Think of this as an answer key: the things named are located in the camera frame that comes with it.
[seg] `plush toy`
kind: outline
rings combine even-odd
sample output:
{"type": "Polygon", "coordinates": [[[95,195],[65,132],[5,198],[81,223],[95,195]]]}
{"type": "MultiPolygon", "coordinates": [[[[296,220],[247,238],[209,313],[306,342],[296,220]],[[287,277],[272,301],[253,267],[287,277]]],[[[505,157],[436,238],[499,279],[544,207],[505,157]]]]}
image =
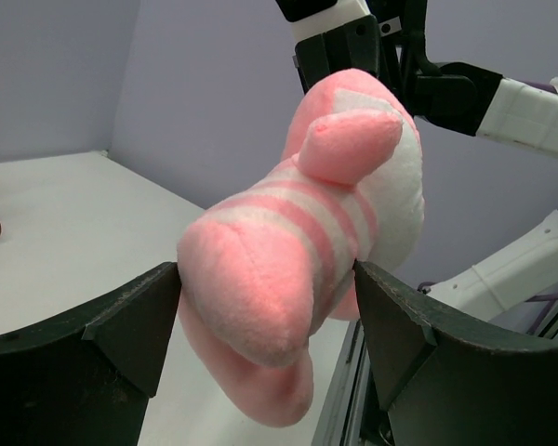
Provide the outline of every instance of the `plush toy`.
{"type": "Polygon", "coordinates": [[[307,93],[282,159],[178,245],[184,333],[232,402],[267,426],[310,408],[309,337],[329,316],[359,317],[354,259],[395,269],[424,208],[413,119],[365,72],[337,72],[307,93]]]}

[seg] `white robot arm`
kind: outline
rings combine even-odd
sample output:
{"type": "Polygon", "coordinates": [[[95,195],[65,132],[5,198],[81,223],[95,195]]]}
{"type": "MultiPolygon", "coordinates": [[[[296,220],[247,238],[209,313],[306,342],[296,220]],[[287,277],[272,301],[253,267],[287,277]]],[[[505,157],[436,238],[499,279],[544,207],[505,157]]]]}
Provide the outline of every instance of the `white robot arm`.
{"type": "MultiPolygon", "coordinates": [[[[361,68],[435,125],[558,159],[558,82],[544,89],[466,64],[432,64],[425,56],[427,0],[276,1],[291,23],[304,90],[344,66],[361,68]]],[[[558,210],[429,295],[489,321],[557,283],[558,210]]]]}

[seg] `tabletop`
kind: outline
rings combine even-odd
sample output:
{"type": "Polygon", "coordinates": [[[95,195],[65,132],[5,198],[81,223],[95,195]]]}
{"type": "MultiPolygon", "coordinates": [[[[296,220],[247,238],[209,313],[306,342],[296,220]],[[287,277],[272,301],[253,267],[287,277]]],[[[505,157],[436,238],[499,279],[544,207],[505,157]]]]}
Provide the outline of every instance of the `tabletop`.
{"type": "MultiPolygon", "coordinates": [[[[203,212],[99,152],[0,164],[0,334],[175,261],[177,240],[203,212]]],[[[274,429],[233,407],[176,323],[139,446],[310,444],[346,330],[328,321],[311,339],[313,406],[274,429]]]]}

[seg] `gray wall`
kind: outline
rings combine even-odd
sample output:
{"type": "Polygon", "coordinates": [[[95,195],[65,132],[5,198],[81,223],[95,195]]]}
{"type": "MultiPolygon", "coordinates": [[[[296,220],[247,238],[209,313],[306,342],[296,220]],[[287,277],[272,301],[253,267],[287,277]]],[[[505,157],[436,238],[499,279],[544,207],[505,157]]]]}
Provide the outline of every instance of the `gray wall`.
{"type": "Polygon", "coordinates": [[[140,0],[0,0],[0,161],[106,149],[140,0]]]}
{"type": "MultiPolygon", "coordinates": [[[[434,61],[510,77],[558,75],[558,0],[432,0],[434,61]]],[[[202,206],[276,163],[301,97],[288,25],[273,0],[143,0],[113,156],[202,206]]],[[[558,162],[419,123],[426,228],[402,268],[448,278],[535,226],[558,204],[558,162]]]]}

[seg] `pink fabric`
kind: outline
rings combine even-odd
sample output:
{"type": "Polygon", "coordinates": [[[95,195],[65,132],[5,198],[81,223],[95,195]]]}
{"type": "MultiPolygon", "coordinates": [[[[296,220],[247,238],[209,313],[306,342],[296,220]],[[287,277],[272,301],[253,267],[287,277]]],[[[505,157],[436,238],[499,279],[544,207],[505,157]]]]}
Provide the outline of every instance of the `pink fabric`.
{"type": "Polygon", "coordinates": [[[379,188],[408,188],[406,171],[377,174],[389,164],[409,170],[390,162],[405,125],[418,145],[413,120],[379,81],[357,70],[329,76],[296,110],[283,161],[207,210],[179,241],[184,333],[228,398],[264,425],[295,424],[310,408],[309,337],[329,315],[359,317],[352,264],[380,240],[379,188]],[[390,110],[352,103],[334,112],[341,90],[390,110]]]}

